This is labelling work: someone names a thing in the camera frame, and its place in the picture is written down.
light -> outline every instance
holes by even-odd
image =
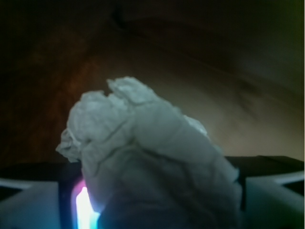
[[[76,212],[78,229],[97,228],[100,213],[93,210],[86,187],[82,187],[81,192],[76,197]]]

glowing light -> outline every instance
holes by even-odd
[[[92,209],[86,187],[76,197],[76,212],[78,229],[96,229],[100,213]]]

brown surface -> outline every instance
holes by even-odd
[[[259,1],[236,8],[206,1],[202,10],[195,10],[198,1],[177,8],[170,1],[127,2],[126,31],[109,21],[110,1],[1,2],[0,167],[63,161],[54,149],[70,108],[83,92],[107,90],[106,79],[126,75],[201,120],[225,155],[304,160],[301,1],[273,2],[269,7],[280,11],[270,13],[272,20],[264,11],[258,25],[271,22],[261,30],[253,22]],[[251,23],[241,23],[254,6]],[[282,12],[287,6],[292,18]],[[232,8],[244,13],[233,16]],[[215,17],[218,10],[226,16]],[[279,13],[289,20],[269,34],[283,22]],[[254,39],[258,34],[266,36]],[[273,42],[274,34],[281,40]]]

tissue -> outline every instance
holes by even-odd
[[[56,148],[81,161],[102,226],[238,228],[238,170],[204,126],[135,78],[108,85],[81,96]]]

paper towel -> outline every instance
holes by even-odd
[[[237,228],[238,170],[213,146],[204,126],[135,78],[108,85],[109,96],[82,95],[56,148],[71,162],[81,161],[94,209],[106,206],[102,215],[110,222],[113,200],[132,196],[132,206],[116,201],[121,207],[113,222],[126,225],[135,217],[135,226],[150,228],[147,217],[137,217],[147,211],[154,212],[145,215],[159,222],[157,228]],[[127,214],[131,208],[137,209],[133,215]],[[157,213],[168,215],[162,220],[167,223]],[[169,215],[180,220],[173,223]]]

